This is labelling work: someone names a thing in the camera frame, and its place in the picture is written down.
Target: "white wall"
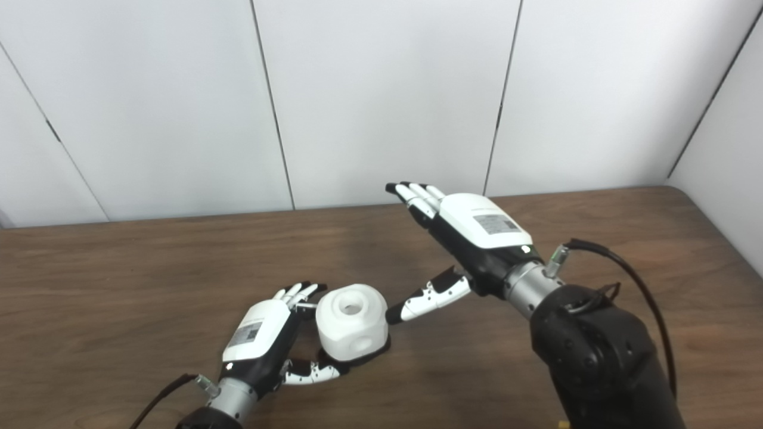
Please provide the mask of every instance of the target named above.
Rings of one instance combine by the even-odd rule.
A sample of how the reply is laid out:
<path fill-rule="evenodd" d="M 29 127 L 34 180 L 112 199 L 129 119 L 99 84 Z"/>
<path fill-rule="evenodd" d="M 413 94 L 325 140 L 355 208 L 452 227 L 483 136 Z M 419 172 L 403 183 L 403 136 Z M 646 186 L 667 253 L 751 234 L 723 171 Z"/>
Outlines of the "white wall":
<path fill-rule="evenodd" d="M 0 41 L 110 219 L 291 208 L 249 2 L 5 1 Z"/>
<path fill-rule="evenodd" d="M 524 2 L 487 194 L 662 184 L 760 7 Z"/>
<path fill-rule="evenodd" d="M 106 217 L 0 49 L 0 227 Z"/>
<path fill-rule="evenodd" d="M 5 224 L 663 183 L 763 0 L 253 4 L 0 2 Z"/>
<path fill-rule="evenodd" d="M 763 276 L 763 24 L 759 21 L 668 184 Z"/>
<path fill-rule="evenodd" d="M 254 5 L 297 208 L 482 193 L 519 0 Z"/>

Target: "silver cylinder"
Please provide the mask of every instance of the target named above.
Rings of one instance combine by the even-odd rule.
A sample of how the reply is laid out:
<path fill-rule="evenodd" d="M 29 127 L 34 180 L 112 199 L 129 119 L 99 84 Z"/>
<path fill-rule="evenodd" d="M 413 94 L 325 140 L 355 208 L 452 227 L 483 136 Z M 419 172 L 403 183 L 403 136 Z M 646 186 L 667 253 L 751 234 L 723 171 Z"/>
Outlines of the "silver cylinder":
<path fill-rule="evenodd" d="M 549 293 L 564 285 L 559 277 L 547 277 L 544 269 L 539 262 L 528 262 L 515 268 L 506 280 L 504 297 L 526 319 Z"/>
<path fill-rule="evenodd" d="M 243 424 L 246 416 L 257 402 L 257 394 L 248 384 L 237 379 L 222 379 L 220 394 L 208 406 L 228 414 Z"/>

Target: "label sticker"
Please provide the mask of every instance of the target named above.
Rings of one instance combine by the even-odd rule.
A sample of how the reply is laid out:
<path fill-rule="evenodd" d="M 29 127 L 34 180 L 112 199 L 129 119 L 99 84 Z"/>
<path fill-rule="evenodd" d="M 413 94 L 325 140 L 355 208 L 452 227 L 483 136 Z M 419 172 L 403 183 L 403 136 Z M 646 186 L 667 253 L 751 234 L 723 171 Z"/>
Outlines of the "label sticker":
<path fill-rule="evenodd" d="M 225 348 L 253 342 L 255 337 L 257 337 L 257 332 L 259 332 L 259 327 L 261 326 L 262 322 L 258 321 L 236 329 L 236 332 L 233 333 L 233 338 L 230 339 L 230 342 Z"/>
<path fill-rule="evenodd" d="M 482 214 L 480 216 L 475 216 L 475 221 L 477 221 L 489 235 L 521 231 L 521 229 L 505 214 Z"/>

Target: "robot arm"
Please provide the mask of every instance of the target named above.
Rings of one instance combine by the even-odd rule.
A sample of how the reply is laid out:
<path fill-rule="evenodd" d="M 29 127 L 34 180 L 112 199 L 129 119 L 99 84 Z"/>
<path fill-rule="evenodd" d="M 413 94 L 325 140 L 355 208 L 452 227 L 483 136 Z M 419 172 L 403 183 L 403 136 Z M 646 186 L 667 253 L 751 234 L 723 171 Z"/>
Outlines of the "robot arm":
<path fill-rule="evenodd" d="M 544 266 L 530 235 L 484 196 L 445 195 L 410 182 L 386 190 L 459 261 L 471 290 L 509 301 L 530 321 L 533 350 L 548 365 L 572 427 L 685 429 L 644 324 L 601 290 L 566 285 L 557 276 L 567 247 Z M 414 300 L 435 297 L 428 289 L 399 313 L 423 314 Z M 427 311 L 438 307 L 429 304 Z"/>
<path fill-rule="evenodd" d="M 220 382 L 197 378 L 209 395 L 206 406 L 183 418 L 177 429 L 241 429 L 257 401 L 282 384 L 313 384 L 345 374 L 347 368 L 332 363 L 288 358 L 301 322 L 315 316 L 315 305 L 306 301 L 324 290 L 325 285 L 297 283 L 253 305 L 225 347 Z"/>

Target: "black cable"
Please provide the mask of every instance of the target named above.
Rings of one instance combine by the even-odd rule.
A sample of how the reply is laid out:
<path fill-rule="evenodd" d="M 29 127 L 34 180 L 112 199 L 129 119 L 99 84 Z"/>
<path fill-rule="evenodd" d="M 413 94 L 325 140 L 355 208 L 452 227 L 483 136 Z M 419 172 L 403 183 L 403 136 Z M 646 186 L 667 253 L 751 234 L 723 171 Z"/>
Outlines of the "black cable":
<path fill-rule="evenodd" d="M 149 412 L 156 406 L 156 404 L 159 403 L 162 399 L 164 399 L 167 395 L 177 390 L 178 387 L 186 384 L 187 382 L 193 381 L 198 374 L 183 374 L 182 376 L 178 377 L 177 380 L 174 382 L 169 383 L 164 389 L 162 389 L 159 394 L 151 400 L 151 402 L 146 405 L 146 407 L 143 409 L 143 411 L 140 413 L 138 418 L 135 419 L 133 424 L 130 426 L 130 429 L 136 429 L 140 422 L 143 421 L 144 418 L 148 415 Z"/>
<path fill-rule="evenodd" d="M 646 283 L 644 283 L 644 280 L 639 276 L 639 274 L 629 265 L 623 258 L 621 258 L 619 255 L 614 253 L 612 250 L 607 249 L 606 247 L 591 243 L 590 241 L 583 241 L 573 238 L 570 240 L 569 243 L 566 243 L 565 246 L 570 250 L 586 250 L 588 252 L 596 253 L 601 256 L 604 256 L 606 258 L 611 259 L 614 261 L 617 265 L 620 266 L 631 279 L 636 283 L 636 286 L 639 287 L 639 290 L 641 291 L 641 294 L 644 296 L 644 299 L 646 300 L 646 304 L 649 306 L 649 310 L 652 311 L 652 313 L 655 316 L 655 320 L 657 321 L 657 328 L 660 331 L 660 337 L 662 338 L 662 349 L 665 352 L 665 365 L 668 367 L 668 382 L 670 383 L 670 390 L 673 392 L 673 397 L 678 397 L 678 381 L 676 380 L 676 374 L 675 374 L 675 361 L 673 359 L 673 347 L 670 343 L 670 336 L 668 335 L 668 327 L 665 325 L 665 319 L 662 317 L 662 313 L 660 312 L 659 307 L 657 306 L 657 301 L 655 301 L 655 298 L 652 296 L 652 293 L 649 291 L 649 288 L 646 286 Z"/>

